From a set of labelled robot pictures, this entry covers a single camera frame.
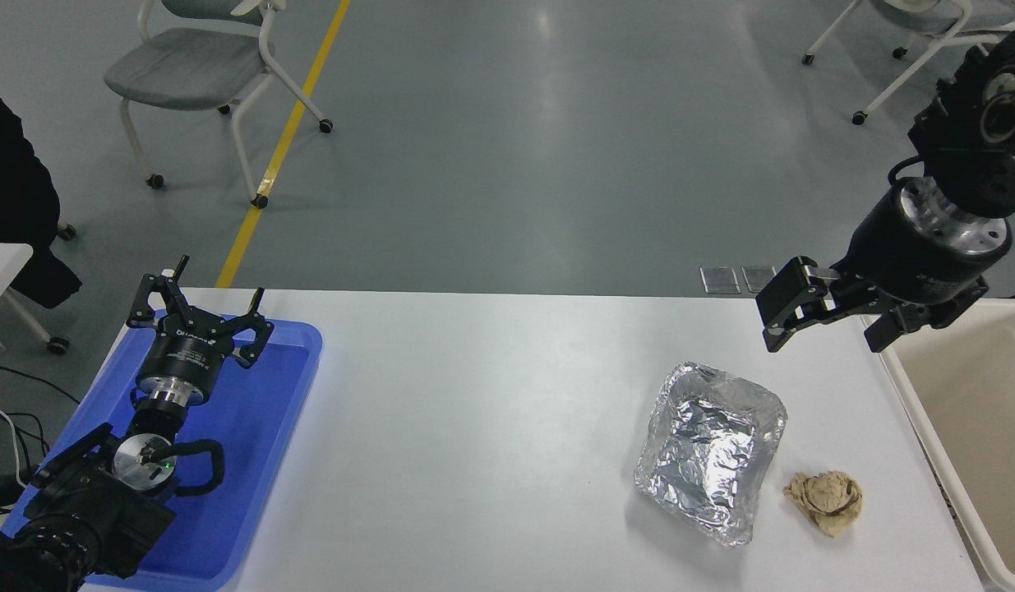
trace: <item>cable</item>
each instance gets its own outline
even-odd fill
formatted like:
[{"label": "cable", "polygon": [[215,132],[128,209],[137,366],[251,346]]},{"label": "cable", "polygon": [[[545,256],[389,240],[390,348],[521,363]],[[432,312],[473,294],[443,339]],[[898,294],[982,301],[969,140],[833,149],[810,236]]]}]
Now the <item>cable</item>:
[{"label": "cable", "polygon": [[3,372],[10,372],[10,374],[17,374],[18,376],[23,376],[24,378],[30,378],[32,380],[37,380],[37,382],[40,382],[40,383],[44,383],[48,387],[52,387],[52,389],[58,391],[61,394],[64,394],[68,398],[71,398],[72,402],[75,402],[75,404],[80,404],[80,400],[78,400],[78,398],[75,398],[71,394],[68,394],[67,390],[63,389],[60,386],[55,385],[55,383],[50,382],[50,380],[45,380],[45,379],[39,378],[39,376],[32,376],[30,374],[24,374],[23,372],[21,372],[19,370],[14,370],[12,368],[7,368],[5,366],[0,366],[0,370],[2,370]]},{"label": "cable", "polygon": [[898,183],[897,174],[901,173],[902,169],[905,169],[905,167],[911,167],[912,165],[923,161],[924,161],[924,156],[920,156],[920,154],[917,154],[917,156],[909,156],[905,158],[901,162],[895,165],[894,168],[887,173],[887,182],[891,185],[891,187],[894,187],[894,184]]},{"label": "cable", "polygon": [[15,427],[17,427],[19,435],[28,436],[28,438],[33,439],[33,441],[41,443],[41,452],[44,453],[44,456],[50,453],[50,443],[46,442],[46,435],[44,434],[44,424],[41,423],[41,420],[39,420],[37,416],[32,415],[32,413],[30,412],[8,412],[7,415],[10,415],[11,417],[27,416],[31,417],[35,421],[37,421],[37,427],[39,427],[39,436],[31,434],[31,432],[25,430],[21,425],[15,425]]},{"label": "cable", "polygon": [[11,447],[14,449],[14,480],[18,481],[21,488],[25,488],[25,483],[22,483],[21,481],[21,455],[18,454],[17,440],[18,429],[15,426],[14,420],[10,419],[10,417],[3,412],[3,409],[0,409],[0,416],[3,416],[3,419],[6,419],[6,422],[11,426]]},{"label": "cable", "polygon": [[50,443],[46,442],[46,435],[44,434],[44,422],[41,421],[41,418],[32,415],[32,413],[30,412],[8,412],[7,415],[10,415],[11,417],[18,417],[18,416],[31,417],[33,421],[37,421],[37,430],[39,431],[39,436],[31,434],[31,432],[22,430],[21,427],[18,427],[18,432],[21,432],[22,435],[26,435],[28,436],[28,438],[35,439],[35,441],[41,443],[41,452],[44,453],[44,456],[50,454]]}]

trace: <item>robotic arm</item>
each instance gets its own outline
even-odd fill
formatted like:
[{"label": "robotic arm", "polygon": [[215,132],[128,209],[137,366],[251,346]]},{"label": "robotic arm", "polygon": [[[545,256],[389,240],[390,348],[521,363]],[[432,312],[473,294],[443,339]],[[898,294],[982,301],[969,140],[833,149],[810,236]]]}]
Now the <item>robotic arm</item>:
[{"label": "robotic arm", "polygon": [[[23,510],[28,524],[14,537],[0,532],[0,591],[72,592],[91,573],[134,576],[175,513],[164,503],[205,495],[222,482],[222,447],[211,439],[177,443],[188,408],[205,404],[222,361],[241,367],[259,359],[274,332],[259,314],[263,289],[239,318],[222,319],[189,306],[178,287],[188,257],[171,277],[146,274],[130,327],[152,327],[153,345],[136,376],[134,417],[123,438],[101,423],[37,473],[39,491]],[[150,293],[160,293],[167,314],[155,320]],[[235,346],[233,335],[251,329],[255,340]],[[184,486],[175,475],[181,457],[207,453],[211,477]]]},{"label": "robotic arm", "polygon": [[[821,267],[796,257],[756,297],[766,350],[800,329],[855,314],[879,315],[865,332],[873,352],[922,326],[943,329],[983,297],[982,274],[1011,249],[1015,213],[1015,31],[992,52],[966,53],[940,81],[909,139],[918,156],[889,174],[891,188]],[[923,162],[924,177],[895,179]]]}]

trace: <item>plastic bin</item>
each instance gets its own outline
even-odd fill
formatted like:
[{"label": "plastic bin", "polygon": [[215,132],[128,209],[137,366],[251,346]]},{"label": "plastic bin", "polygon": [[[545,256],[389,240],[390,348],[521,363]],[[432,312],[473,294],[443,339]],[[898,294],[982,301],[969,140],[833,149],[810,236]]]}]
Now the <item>plastic bin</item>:
[{"label": "plastic bin", "polygon": [[1015,590],[1015,301],[883,352],[988,590]]},{"label": "plastic bin", "polygon": [[[171,527],[127,580],[91,576],[89,584],[147,592],[213,592],[233,576],[248,550],[274,477],[280,467],[295,419],[307,400],[322,348],[316,327],[301,322],[270,320],[274,333],[251,370],[226,360],[206,404],[189,408],[178,441],[215,439],[226,455],[222,484],[199,498],[173,498],[178,514]],[[245,341],[252,332],[241,335]],[[50,456],[60,453],[103,421],[123,435],[134,408],[128,395],[153,331],[124,334],[82,404],[68,420]],[[204,457],[187,457],[176,474],[183,483],[203,482],[210,475]],[[8,515],[3,532],[14,535],[25,524],[23,507],[37,494],[28,487]]]}]

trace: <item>black cable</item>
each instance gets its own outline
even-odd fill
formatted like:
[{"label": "black cable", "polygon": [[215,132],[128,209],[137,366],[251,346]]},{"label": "black cable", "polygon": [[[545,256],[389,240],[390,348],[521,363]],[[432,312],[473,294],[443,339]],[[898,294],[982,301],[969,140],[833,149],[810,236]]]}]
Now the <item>black cable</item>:
[{"label": "black cable", "polygon": [[895,165],[894,168],[887,173],[887,182],[891,185],[891,187],[894,187],[894,184],[898,183],[897,176],[898,173],[901,173],[902,169],[905,169],[905,167],[911,167],[912,165],[923,161],[924,161],[924,156],[920,156],[920,154],[917,154],[917,156],[909,156],[905,158],[901,162]]},{"label": "black cable", "polygon": [[[31,415],[31,413],[29,413],[29,412],[8,412],[7,415]],[[17,423],[14,423],[14,427],[22,436],[28,436],[28,438],[33,439],[33,441],[37,441],[37,442],[41,443],[41,450],[42,450],[42,452],[44,452],[45,456],[48,455],[48,453],[50,453],[50,443],[46,442],[46,437],[44,435],[44,431],[42,430],[42,425],[41,425],[41,435],[39,435],[39,436],[37,436],[35,434],[31,434],[31,432],[29,432],[28,430],[25,430],[25,429],[19,426]]]},{"label": "black cable", "polygon": [[21,427],[18,427],[18,431],[21,432],[22,435],[26,435],[28,438],[35,439],[35,441],[41,443],[41,452],[44,453],[44,456],[50,453],[50,443],[46,442],[44,422],[41,421],[41,418],[32,415],[30,412],[8,412],[7,415],[11,417],[31,417],[33,421],[37,421],[37,431],[39,431],[39,436],[31,434],[31,432],[26,430],[22,430]]},{"label": "black cable", "polygon": [[22,456],[25,457],[25,467],[31,467],[32,457],[28,454],[28,445],[26,445],[25,439],[21,435],[21,430],[18,430],[17,425],[14,426],[14,436],[17,436],[18,443],[21,445],[21,453]]},{"label": "black cable", "polygon": [[41,423],[41,420],[39,420],[37,416],[32,415],[32,413],[30,412],[8,412],[7,415],[12,417],[27,416],[37,420],[37,427],[39,427],[39,435],[31,434],[31,432],[29,432],[28,430],[25,430],[21,425],[18,425],[17,422],[14,423],[14,427],[21,435],[28,436],[28,438],[39,442],[41,444],[41,452],[44,453],[44,456],[50,454],[50,443],[46,441],[46,435],[44,434],[44,423]]},{"label": "black cable", "polygon": [[44,383],[48,387],[52,387],[52,389],[58,391],[61,394],[64,394],[68,398],[71,398],[72,402],[75,402],[75,404],[80,404],[80,400],[78,400],[78,398],[75,398],[71,394],[68,394],[67,390],[63,389],[60,386],[55,385],[55,383],[50,382],[50,380],[45,380],[43,378],[39,378],[39,376],[32,376],[30,374],[24,374],[19,370],[14,370],[12,368],[7,368],[5,366],[0,366],[0,370],[2,370],[3,372],[10,372],[10,374],[17,374],[18,376],[23,376],[23,378],[30,378],[32,380],[37,380],[37,382],[40,383]]}]

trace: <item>crumpled paper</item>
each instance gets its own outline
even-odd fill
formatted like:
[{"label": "crumpled paper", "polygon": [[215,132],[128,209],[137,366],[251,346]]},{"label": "crumpled paper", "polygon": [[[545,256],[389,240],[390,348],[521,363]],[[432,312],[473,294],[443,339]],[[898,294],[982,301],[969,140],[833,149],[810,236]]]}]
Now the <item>crumpled paper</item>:
[{"label": "crumpled paper", "polygon": [[797,473],[783,494],[816,527],[832,538],[852,525],[862,513],[862,488],[858,486],[858,481],[840,471],[829,471],[815,477]]}]

